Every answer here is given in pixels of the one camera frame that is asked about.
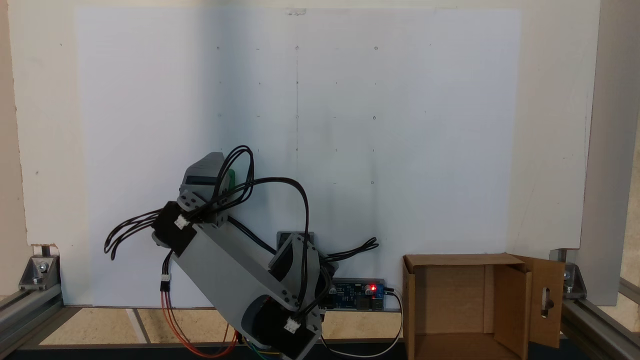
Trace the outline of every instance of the hole in box flap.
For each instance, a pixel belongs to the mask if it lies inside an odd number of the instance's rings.
[[[542,317],[546,319],[549,316],[549,310],[553,309],[554,306],[554,301],[551,300],[551,291],[549,288],[542,288],[542,304],[540,311]]]

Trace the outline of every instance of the green part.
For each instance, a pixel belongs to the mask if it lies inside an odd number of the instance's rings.
[[[230,168],[227,174],[229,175],[229,189],[233,189],[236,187],[236,172]]]

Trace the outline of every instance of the blue circuit board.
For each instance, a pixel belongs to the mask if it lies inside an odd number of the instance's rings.
[[[385,309],[384,298],[382,279],[334,278],[323,307],[327,310],[382,311]]]

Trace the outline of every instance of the box flap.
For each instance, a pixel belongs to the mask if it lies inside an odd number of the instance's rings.
[[[564,263],[526,256],[516,256],[516,258],[524,261],[532,272],[529,340],[558,348],[560,347]]]
[[[402,266],[402,307],[404,312],[403,339],[407,360],[415,356],[415,275],[409,274],[406,264]]]
[[[493,267],[494,339],[527,359],[531,320],[531,272]]]
[[[522,264],[522,260],[507,253],[502,254],[456,254],[456,255],[405,255],[404,262],[409,274],[413,269],[431,265],[491,265]]]

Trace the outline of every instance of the wire connector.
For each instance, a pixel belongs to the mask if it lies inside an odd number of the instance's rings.
[[[173,222],[178,229],[182,230],[185,226],[189,225],[189,221],[184,218],[182,215],[178,215],[178,218]]]
[[[291,334],[295,334],[298,328],[300,328],[300,323],[292,318],[288,318],[287,323],[284,325],[284,329]]]

